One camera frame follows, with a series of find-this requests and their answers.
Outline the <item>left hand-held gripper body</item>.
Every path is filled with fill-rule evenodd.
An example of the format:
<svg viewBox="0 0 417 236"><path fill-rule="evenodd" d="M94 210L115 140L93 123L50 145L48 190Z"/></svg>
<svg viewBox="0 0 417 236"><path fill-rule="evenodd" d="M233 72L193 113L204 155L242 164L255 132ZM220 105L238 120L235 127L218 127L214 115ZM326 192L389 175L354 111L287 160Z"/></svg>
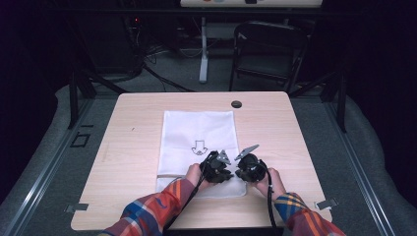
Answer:
<svg viewBox="0 0 417 236"><path fill-rule="evenodd" d="M225 150L211 151L206 159L200 164L203 178L209 183L222 183L227 174L231 173L226 169L231 164Z"/></svg>

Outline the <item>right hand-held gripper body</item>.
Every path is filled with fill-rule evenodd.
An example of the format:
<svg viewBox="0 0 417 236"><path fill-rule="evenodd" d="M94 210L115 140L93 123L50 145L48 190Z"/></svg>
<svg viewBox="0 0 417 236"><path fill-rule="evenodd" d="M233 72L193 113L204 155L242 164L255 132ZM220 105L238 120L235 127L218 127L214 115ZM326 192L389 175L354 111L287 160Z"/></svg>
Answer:
<svg viewBox="0 0 417 236"><path fill-rule="evenodd" d="M246 182L254 183L263 180L268 170L266 164L252 154L252 151L258 147L258 145L246 147L235 157L238 161L238 169L245 172L244 181Z"/></svg>

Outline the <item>white cloth bag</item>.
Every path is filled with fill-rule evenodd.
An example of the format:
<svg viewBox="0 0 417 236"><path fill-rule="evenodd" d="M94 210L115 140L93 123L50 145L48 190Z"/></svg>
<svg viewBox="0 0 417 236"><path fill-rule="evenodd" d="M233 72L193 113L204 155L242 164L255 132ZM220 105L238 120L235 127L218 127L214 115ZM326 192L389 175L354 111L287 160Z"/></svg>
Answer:
<svg viewBox="0 0 417 236"><path fill-rule="evenodd" d="M203 162L214 150L225 151L230 160L226 169L234 173L240 150L232 111L165 111L156 190L184 176L191 164Z"/></svg>

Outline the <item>person's left hand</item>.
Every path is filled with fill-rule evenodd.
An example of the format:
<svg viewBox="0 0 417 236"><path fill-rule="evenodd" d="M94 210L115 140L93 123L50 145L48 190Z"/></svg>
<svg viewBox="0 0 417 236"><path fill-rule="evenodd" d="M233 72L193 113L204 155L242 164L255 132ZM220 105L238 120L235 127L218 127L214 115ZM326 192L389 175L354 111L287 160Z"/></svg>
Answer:
<svg viewBox="0 0 417 236"><path fill-rule="evenodd" d="M200 178L201 178L202 172L200 169L199 163L194 163L189 166L188 171L185 175L185 178L189 180L194 187L196 187L199 184ZM207 180L204 180L199 187L199 190L202 191L206 188L210 187L210 183Z"/></svg>

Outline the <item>person's right hand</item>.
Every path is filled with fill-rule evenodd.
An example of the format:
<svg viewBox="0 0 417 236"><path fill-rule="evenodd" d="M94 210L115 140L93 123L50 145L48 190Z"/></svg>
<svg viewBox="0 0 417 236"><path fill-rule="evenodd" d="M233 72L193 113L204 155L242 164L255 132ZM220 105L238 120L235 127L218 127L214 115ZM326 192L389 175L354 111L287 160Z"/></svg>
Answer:
<svg viewBox="0 0 417 236"><path fill-rule="evenodd" d="M263 180L252 183L251 186L256 188L265 197L268 196L268 186L271 186L271 199L273 201L286 193L279 172L274 168L268 170Z"/></svg>

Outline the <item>white table leg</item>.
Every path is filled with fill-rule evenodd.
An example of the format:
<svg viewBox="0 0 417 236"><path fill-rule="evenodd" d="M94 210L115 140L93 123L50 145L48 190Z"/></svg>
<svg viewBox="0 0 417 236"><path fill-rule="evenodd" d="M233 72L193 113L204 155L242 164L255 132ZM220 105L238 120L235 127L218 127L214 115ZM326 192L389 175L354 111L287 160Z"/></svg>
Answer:
<svg viewBox="0 0 417 236"><path fill-rule="evenodd" d="M200 67L199 82L205 84L208 81L208 41L207 41L207 21L205 17L202 17L201 23L201 38L202 38L202 58Z"/></svg>

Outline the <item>black metal stand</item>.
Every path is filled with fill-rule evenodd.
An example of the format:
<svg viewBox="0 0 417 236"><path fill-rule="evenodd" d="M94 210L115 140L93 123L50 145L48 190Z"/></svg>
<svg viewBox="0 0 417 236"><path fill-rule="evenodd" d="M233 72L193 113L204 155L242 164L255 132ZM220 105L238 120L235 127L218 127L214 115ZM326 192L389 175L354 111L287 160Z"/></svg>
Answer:
<svg viewBox="0 0 417 236"><path fill-rule="evenodd" d="M340 130L345 133L347 78L344 72L339 71L327 73L312 82L306 83L303 87L292 91L289 96L300 96L322 83L325 83L325 88L322 90L320 95L321 101L331 102L334 97L337 96L336 123Z"/></svg>
<svg viewBox="0 0 417 236"><path fill-rule="evenodd" d="M69 81L69 95L70 95L70 123L68 126L69 129L72 129L76 125L79 119L78 91L80 91L83 97L87 99L94 99L96 97L97 92L92 85L93 82L99 83L118 94L126 92L125 89L119 88L113 83L107 81L102 76L90 70L83 69L81 71L77 71L70 77L70 81Z"/></svg>

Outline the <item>black folding chair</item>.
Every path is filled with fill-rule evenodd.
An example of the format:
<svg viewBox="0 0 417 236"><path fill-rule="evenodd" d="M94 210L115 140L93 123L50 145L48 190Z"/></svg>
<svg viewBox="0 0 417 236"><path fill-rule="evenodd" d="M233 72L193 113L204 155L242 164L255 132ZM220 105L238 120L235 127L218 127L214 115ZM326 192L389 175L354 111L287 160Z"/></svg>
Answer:
<svg viewBox="0 0 417 236"><path fill-rule="evenodd" d="M308 47L307 34L294 26L249 21L234 32L229 90L241 75L278 82L290 92Z"/></svg>

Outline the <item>dark computer tower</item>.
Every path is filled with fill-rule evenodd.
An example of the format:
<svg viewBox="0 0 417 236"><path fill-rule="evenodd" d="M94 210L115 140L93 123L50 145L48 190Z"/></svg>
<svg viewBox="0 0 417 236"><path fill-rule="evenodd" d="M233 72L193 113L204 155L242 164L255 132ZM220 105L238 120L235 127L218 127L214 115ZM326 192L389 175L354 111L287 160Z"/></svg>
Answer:
<svg viewBox="0 0 417 236"><path fill-rule="evenodd" d="M120 16L88 15L81 22L89 56L104 74L133 74L140 59L134 52L131 33Z"/></svg>

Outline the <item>black horizontal metal bar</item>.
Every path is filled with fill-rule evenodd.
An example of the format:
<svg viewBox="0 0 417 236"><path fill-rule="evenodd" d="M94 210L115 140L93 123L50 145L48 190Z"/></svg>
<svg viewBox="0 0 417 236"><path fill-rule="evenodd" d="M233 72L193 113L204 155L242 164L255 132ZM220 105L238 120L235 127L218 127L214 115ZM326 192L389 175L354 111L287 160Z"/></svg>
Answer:
<svg viewBox="0 0 417 236"><path fill-rule="evenodd" d="M381 15L383 18L411 17L417 18L417 9L383 10L365 9L359 12L335 12L320 10L279 10L277 8L176 8L176 9L74 9L49 8L49 11L61 14L99 14L99 15L144 15L144 16L197 16L197 17L289 17L289 18L359 18Z"/></svg>

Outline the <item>aluminium floor rail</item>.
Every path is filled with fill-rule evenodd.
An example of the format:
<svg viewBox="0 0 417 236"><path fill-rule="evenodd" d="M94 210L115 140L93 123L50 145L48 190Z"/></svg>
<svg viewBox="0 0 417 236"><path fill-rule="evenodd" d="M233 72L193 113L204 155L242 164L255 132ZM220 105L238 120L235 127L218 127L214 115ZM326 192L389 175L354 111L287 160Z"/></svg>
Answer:
<svg viewBox="0 0 417 236"><path fill-rule="evenodd" d="M88 100L76 125L68 129L58 110L22 178L0 206L0 236L94 236L75 230L75 213L113 108L111 101Z"/></svg>
<svg viewBox="0 0 417 236"><path fill-rule="evenodd" d="M392 225L390 224L386 212L384 211L379 198L377 197L371 182L359 161L358 155L350 142L346 133L343 133L336 121L336 111L331 103L324 103L324 108L333 128L341 139L345 151L347 152L347 159L352 170L354 179L360 189L360 192L365 200L367 208L373 217L375 224L382 236L396 236Z"/></svg>

